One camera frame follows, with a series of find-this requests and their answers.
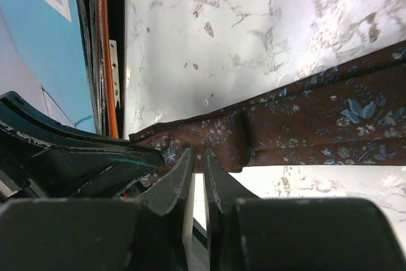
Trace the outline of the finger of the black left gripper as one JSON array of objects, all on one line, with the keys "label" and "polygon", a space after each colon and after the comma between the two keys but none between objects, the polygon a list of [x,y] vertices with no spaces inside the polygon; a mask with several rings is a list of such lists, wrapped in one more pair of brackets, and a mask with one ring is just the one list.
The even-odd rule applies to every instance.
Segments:
[{"label": "finger of the black left gripper", "polygon": [[1,95],[1,200],[120,197],[163,165],[158,152],[64,126]]}]

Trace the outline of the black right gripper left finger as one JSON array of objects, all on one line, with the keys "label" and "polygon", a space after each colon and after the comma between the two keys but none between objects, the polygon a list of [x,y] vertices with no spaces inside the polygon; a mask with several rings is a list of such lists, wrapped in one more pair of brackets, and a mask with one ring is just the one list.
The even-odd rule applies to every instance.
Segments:
[{"label": "black right gripper left finger", "polygon": [[134,199],[17,199],[1,206],[2,270],[186,270],[195,161]]}]

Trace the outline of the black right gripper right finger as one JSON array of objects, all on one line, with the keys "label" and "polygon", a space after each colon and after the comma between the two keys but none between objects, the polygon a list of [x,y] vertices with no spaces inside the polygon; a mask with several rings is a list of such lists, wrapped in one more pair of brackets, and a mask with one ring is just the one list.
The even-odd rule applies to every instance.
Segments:
[{"label": "black right gripper right finger", "polygon": [[262,199],[203,157],[211,270],[404,270],[383,212],[361,198]]}]

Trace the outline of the brown floral patterned tie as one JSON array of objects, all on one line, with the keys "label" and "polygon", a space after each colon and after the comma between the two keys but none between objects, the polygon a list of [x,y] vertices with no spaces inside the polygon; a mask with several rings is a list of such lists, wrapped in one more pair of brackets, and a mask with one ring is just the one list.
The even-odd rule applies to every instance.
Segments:
[{"label": "brown floral patterned tie", "polygon": [[405,43],[396,43],[220,110],[157,123],[129,137],[158,151],[165,175],[194,147],[223,168],[405,164]]}]

